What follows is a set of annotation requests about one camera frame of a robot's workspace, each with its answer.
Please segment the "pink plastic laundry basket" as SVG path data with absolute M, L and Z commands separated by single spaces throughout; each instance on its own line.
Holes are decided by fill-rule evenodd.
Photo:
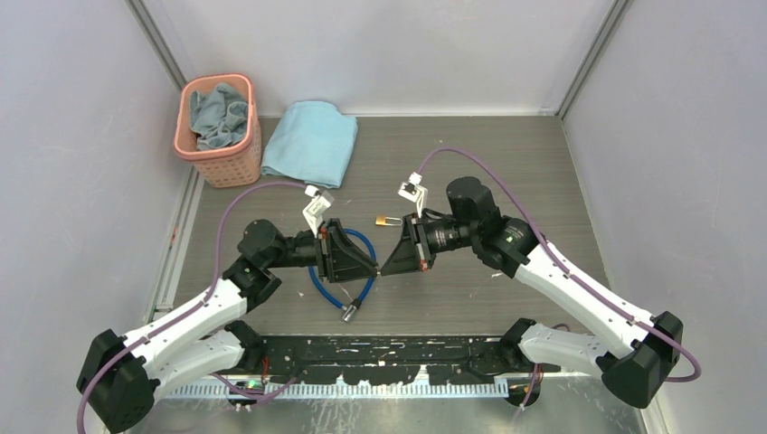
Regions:
M 199 151 L 189 127 L 189 100 L 193 91 L 213 90 L 221 82 L 233 86 L 246 99 L 248 110 L 244 139 L 219 150 Z M 255 90 L 250 79 L 233 73 L 204 76 L 188 82 L 181 92 L 173 149 L 179 158 L 192 164 L 213 187 L 234 187 L 256 182 L 260 176 L 262 144 Z

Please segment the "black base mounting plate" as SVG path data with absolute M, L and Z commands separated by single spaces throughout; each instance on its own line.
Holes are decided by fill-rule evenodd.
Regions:
M 486 335 L 272 335 L 261 360 L 228 374 L 265 375 L 283 382 L 373 386 L 409 384 L 425 371 L 430 385 L 489 384 L 498 376 L 530 373 L 502 354 L 500 338 Z

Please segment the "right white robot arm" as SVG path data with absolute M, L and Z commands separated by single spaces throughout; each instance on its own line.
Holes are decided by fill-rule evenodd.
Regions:
M 401 184 L 398 194 L 416 210 L 404 216 L 382 275 L 425 272 L 438 254 L 469 248 L 484 265 L 545 295 L 589 331 L 576 334 L 520 318 L 498 345 L 508 368 L 522 372 L 548 364 L 586 373 L 624 403 L 649 406 L 679 360 L 679 318 L 669 312 L 654 316 L 593 278 L 578 277 L 578 268 L 530 223 L 502 214 L 476 177 L 449 183 L 448 214 L 426 208 L 427 193 L 417 173 Z

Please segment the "folded light blue towel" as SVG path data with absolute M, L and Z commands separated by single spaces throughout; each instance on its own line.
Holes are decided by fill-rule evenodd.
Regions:
M 345 178 L 357 133 L 357 118 L 342 114 L 335 105 L 295 102 L 265 146 L 260 172 L 337 189 Z

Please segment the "small brass padlock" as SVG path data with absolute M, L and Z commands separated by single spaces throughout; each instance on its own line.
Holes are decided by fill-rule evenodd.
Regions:
M 402 226 L 402 219 L 386 215 L 377 215 L 374 219 L 374 224 L 381 227 L 400 227 Z

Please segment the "grey-blue cloth in basket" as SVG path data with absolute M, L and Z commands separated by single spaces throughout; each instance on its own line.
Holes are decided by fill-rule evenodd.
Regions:
M 219 82 L 208 93 L 194 90 L 188 107 L 197 151 L 234 146 L 245 138 L 249 104 L 230 84 Z

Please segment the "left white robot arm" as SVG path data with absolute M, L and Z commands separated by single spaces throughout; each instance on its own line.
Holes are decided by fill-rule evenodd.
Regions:
M 318 229 L 285 236 L 270 221 L 244 229 L 238 258 L 201 294 L 148 325 L 123 335 L 107 329 L 90 344 L 76 381 L 81 394 L 77 430 L 92 409 L 105 428 L 134 427 L 155 403 L 210 373 L 253 373 L 265 357 L 263 338 L 241 317 L 264 304 L 281 285 L 279 268 L 306 268 L 331 283 L 372 282 L 378 264 L 370 241 L 337 218 Z

